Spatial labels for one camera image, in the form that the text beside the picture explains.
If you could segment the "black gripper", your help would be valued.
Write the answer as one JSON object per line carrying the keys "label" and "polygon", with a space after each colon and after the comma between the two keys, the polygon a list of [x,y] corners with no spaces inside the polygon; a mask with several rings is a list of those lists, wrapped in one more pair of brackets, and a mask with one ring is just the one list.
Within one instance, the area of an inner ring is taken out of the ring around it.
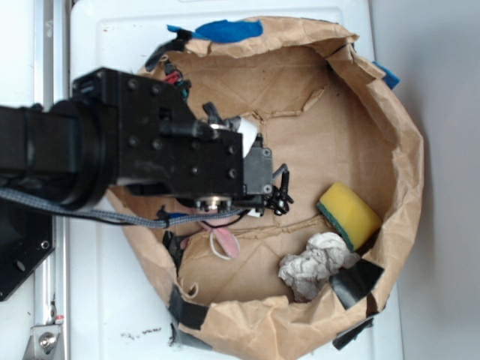
{"label": "black gripper", "polygon": [[231,131],[242,136],[243,180],[242,192],[230,200],[216,196],[200,200],[202,208],[217,208],[228,211],[231,208],[253,211],[256,216],[271,209],[275,215],[285,215],[293,204],[288,194],[290,171],[284,163],[273,170],[272,150],[263,145],[263,135],[257,125],[241,116],[222,119],[213,103],[202,105],[208,116],[208,124],[217,131]]}

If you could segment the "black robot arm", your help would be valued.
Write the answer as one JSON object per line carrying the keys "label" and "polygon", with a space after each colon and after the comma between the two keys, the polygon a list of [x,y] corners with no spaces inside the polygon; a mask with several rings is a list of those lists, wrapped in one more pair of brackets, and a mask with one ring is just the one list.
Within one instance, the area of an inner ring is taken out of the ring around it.
{"label": "black robot arm", "polygon": [[138,197],[173,197],[200,211],[286,214],[286,166],[273,167],[255,124],[206,119],[186,85],[100,68],[76,79],[67,100],[1,108],[1,195],[58,211],[93,208],[112,186]]}

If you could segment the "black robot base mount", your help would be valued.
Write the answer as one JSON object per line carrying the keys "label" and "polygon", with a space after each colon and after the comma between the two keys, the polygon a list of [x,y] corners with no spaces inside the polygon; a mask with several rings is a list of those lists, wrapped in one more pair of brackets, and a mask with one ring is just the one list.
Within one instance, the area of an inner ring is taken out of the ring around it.
{"label": "black robot base mount", "polygon": [[53,252],[53,217],[1,201],[1,301],[7,301]]}

